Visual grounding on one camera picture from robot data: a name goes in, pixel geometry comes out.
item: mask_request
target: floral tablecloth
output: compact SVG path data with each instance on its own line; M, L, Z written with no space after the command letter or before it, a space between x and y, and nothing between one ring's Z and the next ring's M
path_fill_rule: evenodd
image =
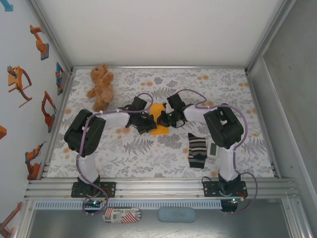
M176 91L189 88L204 94L205 105L227 103L239 108L248 121L249 134L237 151L237 167L256 177L272 177L270 161L243 69L199 68L110 68L114 74L114 100L107 110L130 104L141 92L153 95L155 103L164 103ZM64 134L81 109L93 111L94 99L86 93L93 87L90 69L79 69L72 82L61 128L51 158L48 177L77 177L76 153L69 150ZM195 103L201 98L182 92L183 101ZM190 168L188 132L211 139L208 128L199 122L169 129L168 135L140 135L135 128L111 128L103 132L95 152L101 177L107 178L201 178L217 176L220 159L206 159L204 169Z

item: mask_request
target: yellow sponge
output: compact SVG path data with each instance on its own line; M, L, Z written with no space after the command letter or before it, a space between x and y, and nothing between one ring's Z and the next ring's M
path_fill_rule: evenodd
M150 114L154 116L154 121L157 122L161 111L165 111L162 103L154 103L150 108ZM151 131L151 135L167 135L169 134L168 127L157 125L156 130Z

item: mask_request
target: brown teddy bear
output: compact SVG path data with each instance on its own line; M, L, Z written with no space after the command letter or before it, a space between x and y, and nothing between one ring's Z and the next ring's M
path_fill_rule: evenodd
M96 102L93 106L95 112L104 111L114 96L111 85L113 73L108 72L108 65L104 63L101 66L94 67L91 70L90 77L95 86L87 93L87 97L96 97Z

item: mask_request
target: sock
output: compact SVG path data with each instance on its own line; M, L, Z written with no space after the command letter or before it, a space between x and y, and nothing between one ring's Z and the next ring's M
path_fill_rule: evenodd
M188 162L191 168L203 169L207 158L206 139L188 133Z

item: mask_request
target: purple cable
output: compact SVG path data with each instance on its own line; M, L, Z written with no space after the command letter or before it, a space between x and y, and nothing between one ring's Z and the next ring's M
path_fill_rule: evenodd
M107 195L107 193L106 193L101 187L95 185L94 183L92 183L91 181L89 181L84 175L82 175L82 172L81 172L80 167L79 167L79 158L81 157L81 155L82 155L82 153L83 153L84 142L85 142L85 137L86 137L86 132L87 132L87 128L88 128L89 122L90 122L90 120L91 120L93 117L95 117L95 116L101 116L101 115L112 114L112 113L142 113L142 112L145 112L145 111L149 110L149 109L151 108L151 106L153 105L153 102L154 102L154 99L153 99L152 95L149 94L149 93L141 93L141 94L138 95L138 97L141 96L141 95L148 95L148 96L151 98L151 104L150 104L147 108L145 108L145 109L143 109L143 110L140 110L140 111L123 111L123 110L119 110L119 111L118 111L118 110L115 110L115 111L109 111L109 112L103 112L103 113L95 113L95 114L92 114L90 117L88 117L88 119L87 119L87 121L86 121L84 130L83 130L83 135L82 135L82 137L81 137L81 143L80 143L79 153L78 153L78 155L76 156L76 168L77 168L78 173L81 175L81 178L82 178L84 181L86 181L86 182L87 182L88 184L90 184L91 186L97 188L97 189L98 189L100 192L102 192L102 193L105 195L105 197L106 197L106 203L105 203L105 205L104 205L104 208L98 210L97 212L92 213L92 215L93 215L93 214L98 214L98 213L102 212L103 210L105 210L105 209L107 208L107 205L108 205L108 195ZM85 205L86 205L87 203L89 203L89 201L85 202L85 203L83 204L83 206L82 206L82 209L83 209L84 212L87 212L87 211L85 210Z
M207 98L203 94L201 94L201 93L199 93L199 92L197 92L195 90L192 90L192 89L182 89L182 90L179 90L176 93L180 93L182 91L190 91L190 92L196 93L196 94L198 94L199 96L201 96L204 99L203 101L195 104L195 108L197 108L197 109L231 108L231 109L235 110L242 117L242 120L244 122L244 127L245 127L245 133L244 133L244 136L243 136L242 140L240 141L240 143L238 143L235 147L233 147L233 168L237 172L237 174L239 174L239 175L246 175L246 174L251 175L251 177L254 179L254 182L256 184L256 192L254 194L254 198L252 199L251 203L247 207L245 207L241 211L234 212L233 214L240 214L242 212L245 212L246 210L248 210L253 205L253 203L255 202L255 199L258 196L258 181L257 181L256 177L250 172L243 172L243 173L239 172L237 170L237 166L236 166L236 149L240 145L242 145L244 143L244 141L247 139L247 136L248 136L248 122L247 122L246 117L243 115L243 113L239 109L237 109L234 106L227 105L227 104L216 105L216 106L212 106L212 107L199 107L198 106L199 104L204 103L204 102L207 101Z

